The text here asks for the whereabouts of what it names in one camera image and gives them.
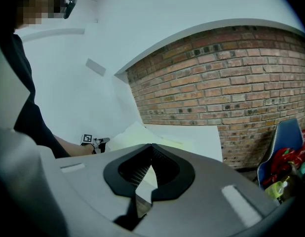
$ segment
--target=glasses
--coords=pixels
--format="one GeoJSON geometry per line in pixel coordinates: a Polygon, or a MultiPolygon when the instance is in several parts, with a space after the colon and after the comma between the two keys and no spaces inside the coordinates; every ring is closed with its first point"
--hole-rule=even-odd
{"type": "Polygon", "coordinates": [[[64,14],[64,19],[69,18],[71,12],[73,11],[75,5],[77,4],[78,0],[69,0],[69,3],[61,3],[60,0],[56,0],[56,6],[54,7],[54,11],[56,13],[63,13],[64,14]]]}

